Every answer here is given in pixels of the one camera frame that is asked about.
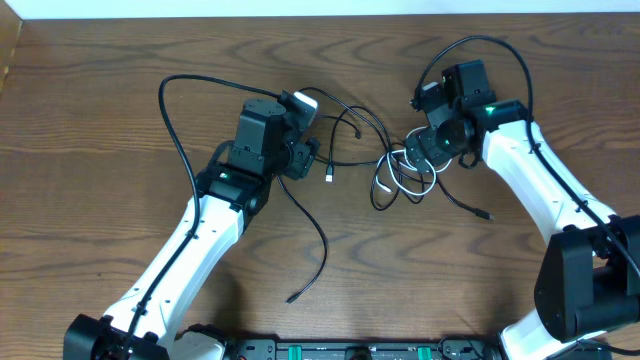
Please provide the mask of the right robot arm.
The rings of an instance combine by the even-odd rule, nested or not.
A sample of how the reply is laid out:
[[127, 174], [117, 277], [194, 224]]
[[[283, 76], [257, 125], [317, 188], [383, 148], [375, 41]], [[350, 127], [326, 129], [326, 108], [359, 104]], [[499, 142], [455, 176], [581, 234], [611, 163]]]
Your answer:
[[595, 337], [638, 322], [639, 219], [621, 218], [598, 201], [548, 146], [528, 109], [498, 100], [484, 64], [451, 66], [420, 85], [411, 102], [425, 128], [405, 140], [409, 164], [430, 173], [474, 155], [511, 188], [536, 224], [546, 252], [535, 308], [500, 334], [504, 359], [606, 358]]

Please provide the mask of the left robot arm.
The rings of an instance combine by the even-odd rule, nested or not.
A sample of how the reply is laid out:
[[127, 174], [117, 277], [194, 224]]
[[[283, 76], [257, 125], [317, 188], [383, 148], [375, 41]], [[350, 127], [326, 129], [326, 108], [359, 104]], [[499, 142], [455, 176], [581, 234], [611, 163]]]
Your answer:
[[282, 92], [247, 100], [236, 137], [220, 145], [195, 177], [175, 231], [135, 284], [96, 319], [80, 314], [64, 336], [69, 359], [221, 359], [213, 335], [179, 328], [205, 280], [266, 204], [273, 179], [306, 176], [319, 150], [301, 139], [316, 100]]

